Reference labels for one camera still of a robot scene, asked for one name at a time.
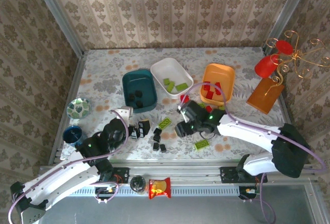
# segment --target small box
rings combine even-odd
[[[150,122],[148,119],[139,121],[140,132],[141,132],[141,129],[142,129],[142,134],[143,134],[142,137],[145,137],[149,133],[149,130],[150,130]]]
[[[160,135],[154,135],[154,141],[160,143]]]
[[[133,129],[130,137],[134,140],[137,140],[140,137],[140,132],[136,127]]]
[[[164,85],[168,86],[170,84],[170,79],[169,78],[165,78],[164,79]]]
[[[136,90],[135,91],[135,96],[137,96],[138,98],[142,97],[142,91]]]
[[[207,94],[206,94],[206,98],[207,99],[212,99],[213,98],[213,94],[214,94],[213,91],[208,91]]]
[[[195,143],[195,147],[197,150],[208,147],[209,145],[210,143],[208,142],[208,140],[201,140]]]
[[[159,143],[154,143],[153,150],[157,152],[159,150]]]
[[[160,135],[161,134],[161,129],[159,129],[159,128],[156,128],[155,130],[154,130],[154,135]]]
[[[172,90],[173,90],[173,88],[174,88],[174,86],[175,86],[175,82],[174,82],[174,81],[171,81],[171,82],[169,83],[169,85],[167,86],[167,91],[168,91],[169,93],[171,93]]]
[[[209,112],[209,113],[211,113],[211,111],[212,111],[212,107],[211,107],[211,106],[209,106],[209,105],[208,105],[208,106],[206,106],[206,107],[205,107],[205,109],[206,109],[206,110],[207,110],[207,112]]]
[[[205,91],[209,91],[211,89],[211,86],[209,86],[209,85],[204,85],[203,86],[203,90],[205,90]]]
[[[143,107],[143,103],[140,100],[138,100],[138,101],[136,101],[136,106],[138,108],[142,108]]]
[[[180,92],[180,91],[183,91],[183,90],[186,90],[188,88],[188,85],[187,83],[182,83],[180,85],[177,85],[175,86],[175,89]]]
[[[134,101],[134,99],[135,99],[135,96],[134,96],[134,94],[133,93],[130,93],[129,95],[128,95],[128,100],[130,100],[130,101]]]
[[[160,150],[161,150],[162,153],[167,152],[165,144],[160,144]]]
[[[184,94],[182,94],[181,96],[180,96],[180,100],[181,100],[181,102],[182,102],[182,99],[184,99]],[[184,103],[187,103],[188,101],[189,101],[190,99],[189,99],[189,96],[187,95],[186,97],[185,97],[185,101],[184,101]]]
[[[215,85],[216,85],[217,87],[221,88],[220,82],[216,82]],[[221,91],[219,91],[217,88],[216,88],[216,95],[221,95]]]
[[[171,124],[170,118],[166,117],[158,126],[160,127],[161,130],[165,129],[168,125]]]

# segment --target green mosaic bowl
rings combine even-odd
[[[81,119],[90,113],[91,105],[88,99],[77,98],[67,106],[67,115],[71,119]]]

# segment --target orange bowl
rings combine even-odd
[[[229,66],[211,63],[207,65],[205,68],[203,82],[211,82],[211,84],[215,84],[216,82],[220,82],[221,89],[226,96],[227,102],[229,102],[233,95],[234,90],[234,81],[235,81],[235,70]],[[210,91],[213,91],[213,98],[207,99],[206,94],[207,91],[204,90],[204,86],[201,87],[201,100],[204,103],[212,104],[216,106],[222,106],[223,97],[222,95],[216,95],[216,90],[213,86],[211,86]]]

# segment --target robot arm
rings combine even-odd
[[[133,108],[124,106],[115,111],[128,125]],[[114,118],[102,132],[96,133],[76,146],[76,151],[68,159],[30,182],[25,184],[16,182],[11,185],[13,202],[21,198],[15,207],[21,215],[22,222],[26,224],[38,221],[55,203],[84,186],[97,181],[111,181],[113,167],[104,155],[116,149],[125,139],[126,132],[122,121]],[[85,162],[74,163],[81,159]]]
[[[214,109],[211,113],[196,102],[189,101],[179,108],[179,112],[189,118],[189,122],[180,122],[175,127],[179,137],[195,132],[215,133],[239,138],[264,148],[267,152],[258,155],[245,155],[237,167],[238,174],[256,176],[260,173],[279,171],[282,174],[298,178],[307,159],[307,152],[279,138],[281,134],[309,148],[305,139],[291,124],[283,127],[260,125],[235,118],[234,121],[225,111]]]

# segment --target teal bowl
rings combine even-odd
[[[126,106],[133,107],[134,113],[143,113],[154,109],[157,105],[157,93],[153,76],[149,70],[141,69],[126,73],[123,76],[123,90]],[[136,91],[141,91],[142,96],[137,97]],[[143,107],[138,107],[136,102],[140,101]]]

